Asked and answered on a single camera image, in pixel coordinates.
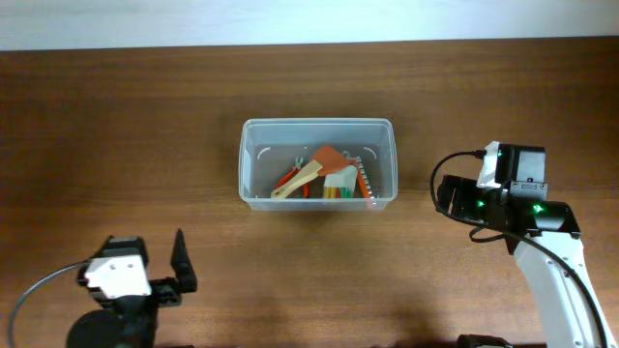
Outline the orange screwdriver bit holder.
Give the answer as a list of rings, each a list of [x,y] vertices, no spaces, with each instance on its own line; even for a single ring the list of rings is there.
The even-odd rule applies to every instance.
[[[362,196],[365,199],[374,199],[375,195],[373,194],[373,190],[369,183],[368,175],[363,165],[363,162],[360,157],[355,157],[352,159],[352,163],[357,167],[357,182],[360,187],[360,191]]]

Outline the clear box coloured plugs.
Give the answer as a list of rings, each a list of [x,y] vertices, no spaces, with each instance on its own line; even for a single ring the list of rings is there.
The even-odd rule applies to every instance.
[[[342,151],[341,154],[348,159],[349,164],[342,170],[325,177],[323,184],[323,197],[325,199],[352,198],[357,185],[359,169],[349,152]]]

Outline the orange scraper wooden handle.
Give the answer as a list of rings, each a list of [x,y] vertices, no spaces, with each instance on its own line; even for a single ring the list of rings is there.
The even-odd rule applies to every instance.
[[[316,179],[318,176],[324,177],[328,174],[333,174],[342,170],[348,164],[348,159],[335,148],[328,145],[322,146],[314,152],[310,162],[303,166],[291,180],[283,186],[275,188],[271,193],[271,197],[273,199],[284,199],[294,190]]]

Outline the clear plastic container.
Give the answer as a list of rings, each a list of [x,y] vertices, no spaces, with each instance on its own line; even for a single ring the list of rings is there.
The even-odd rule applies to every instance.
[[[305,165],[323,145],[361,158],[374,199],[365,199],[358,184],[352,198],[325,199],[322,177],[309,183],[309,198],[301,188],[285,199],[271,197],[295,158]],[[393,126],[382,118],[250,119],[241,136],[239,194],[256,211],[381,210],[398,195]]]

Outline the orange handled pliers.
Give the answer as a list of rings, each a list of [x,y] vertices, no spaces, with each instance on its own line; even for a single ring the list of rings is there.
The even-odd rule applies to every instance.
[[[291,180],[301,169],[303,164],[303,157],[296,157],[291,169],[279,180],[277,189],[284,184],[286,184],[289,180]],[[303,197],[310,197],[310,189],[308,184],[303,185]]]

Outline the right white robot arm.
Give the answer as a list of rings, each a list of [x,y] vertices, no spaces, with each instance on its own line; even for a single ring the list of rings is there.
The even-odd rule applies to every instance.
[[[523,273],[548,347],[615,347],[584,260],[582,233],[572,208],[547,198],[543,147],[492,141],[474,150],[477,179],[445,175],[429,182],[435,210],[471,226],[469,238],[493,231]]]

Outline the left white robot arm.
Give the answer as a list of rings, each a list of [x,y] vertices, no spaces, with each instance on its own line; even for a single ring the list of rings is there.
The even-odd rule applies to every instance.
[[[179,306],[197,290],[197,277],[181,229],[170,257],[174,275],[150,279],[145,242],[140,237],[108,237],[79,268],[77,283],[100,306],[71,326],[65,346],[102,348],[153,347],[159,310]]]

